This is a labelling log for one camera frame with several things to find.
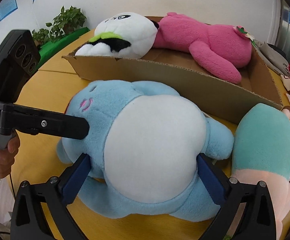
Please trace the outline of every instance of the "potted plant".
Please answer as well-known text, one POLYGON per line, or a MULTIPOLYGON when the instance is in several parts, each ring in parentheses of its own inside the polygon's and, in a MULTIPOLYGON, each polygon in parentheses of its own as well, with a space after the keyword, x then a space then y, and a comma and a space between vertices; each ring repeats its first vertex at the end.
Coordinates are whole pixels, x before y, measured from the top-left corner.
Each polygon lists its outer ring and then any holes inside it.
POLYGON ((86 17, 82 14, 80 8, 71 6, 65 10, 64 6, 61 13, 53 19, 52 23, 47 23, 47 27, 52 27, 51 33, 54 40, 59 40, 65 35, 69 35, 78 27, 83 27, 86 17))
POLYGON ((32 35, 35 45, 39 46, 47 43, 50 40, 49 33, 49 30, 46 29, 40 29, 38 32, 35 32, 35 30, 33 30, 32 35))

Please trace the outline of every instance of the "metal bolt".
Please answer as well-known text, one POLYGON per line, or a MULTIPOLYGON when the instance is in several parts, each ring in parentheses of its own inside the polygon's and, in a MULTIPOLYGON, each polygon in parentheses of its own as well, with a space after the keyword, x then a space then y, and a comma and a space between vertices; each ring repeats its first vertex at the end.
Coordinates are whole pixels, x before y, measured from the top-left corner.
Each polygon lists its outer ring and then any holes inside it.
POLYGON ((50 183, 55 183, 58 181, 58 177, 52 177, 49 179, 50 183))
POLYGON ((236 184, 238 182, 238 180, 234 177, 229 178, 229 182, 232 184, 236 184))
POLYGON ((42 127, 47 127, 47 122, 45 120, 43 120, 41 125, 42 125, 42 127))
POLYGON ((261 187, 266 187, 266 182, 264 182, 264 181, 261 180, 261 181, 259 182, 259 185, 260 185, 261 187))
POLYGON ((24 180, 24 181, 21 183, 21 187, 26 187, 28 184, 29 184, 29 182, 28 182, 27 180, 24 180))

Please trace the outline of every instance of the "cardboard box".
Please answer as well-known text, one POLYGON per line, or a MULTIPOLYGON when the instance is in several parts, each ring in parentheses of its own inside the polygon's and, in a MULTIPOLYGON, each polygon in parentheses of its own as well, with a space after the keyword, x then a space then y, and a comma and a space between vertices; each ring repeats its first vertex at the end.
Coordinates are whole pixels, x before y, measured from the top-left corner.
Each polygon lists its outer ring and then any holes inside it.
MULTIPOLYGON (((157 22, 161 17, 149 17, 157 22)), ((250 63, 240 69, 235 85, 212 76, 190 54, 151 49, 142 59, 75 56, 78 48, 63 56, 81 78, 95 80, 151 80, 176 89, 202 111, 238 124, 256 104, 281 110, 282 99, 265 62, 253 49, 250 63)))

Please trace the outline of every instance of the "yellow tabletop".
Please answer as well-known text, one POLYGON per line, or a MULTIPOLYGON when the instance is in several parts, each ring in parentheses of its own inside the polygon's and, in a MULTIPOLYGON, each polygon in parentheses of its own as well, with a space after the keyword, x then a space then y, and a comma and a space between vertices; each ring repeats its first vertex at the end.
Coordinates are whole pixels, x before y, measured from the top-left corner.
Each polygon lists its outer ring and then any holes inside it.
MULTIPOLYGON (((62 59, 62 56, 72 52, 92 36, 93 31, 84 34, 45 63, 24 86, 17 104, 63 113, 72 96, 89 82, 80 79, 67 60, 62 59)), ((274 72, 272 75, 282 94, 284 105, 289 105, 284 95, 286 90, 279 76, 274 72)), ((216 119, 235 132, 236 125, 216 119)), ((19 136, 21 147, 12 167, 15 190, 23 180, 28 180, 31 184, 44 183, 52 176, 59 176, 67 167, 59 161, 56 154, 56 144, 59 138, 42 134, 31 136, 19 133, 19 136)), ((230 175, 230 160, 218 162, 217 165, 224 170, 226 175, 230 175)), ((61 240, 62 237, 47 206, 45 204, 42 206, 54 237, 61 240)), ((68 210, 89 239, 197 240, 210 224, 210 221, 193 223, 169 215, 135 214, 113 220, 94 213, 79 198, 68 206, 68 210)), ((290 226, 290 212, 284 219, 283 225, 281 239, 290 226)))

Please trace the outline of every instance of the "black plush ear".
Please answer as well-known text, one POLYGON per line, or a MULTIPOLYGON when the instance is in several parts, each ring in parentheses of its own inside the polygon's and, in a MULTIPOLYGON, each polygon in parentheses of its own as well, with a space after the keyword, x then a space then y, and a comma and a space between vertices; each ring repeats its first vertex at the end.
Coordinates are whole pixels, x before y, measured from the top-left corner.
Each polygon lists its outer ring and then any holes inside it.
POLYGON ((152 20, 150 20, 152 23, 154 23, 154 25, 155 25, 155 27, 156 28, 159 28, 159 24, 157 23, 157 22, 155 22, 155 21, 152 21, 152 20))

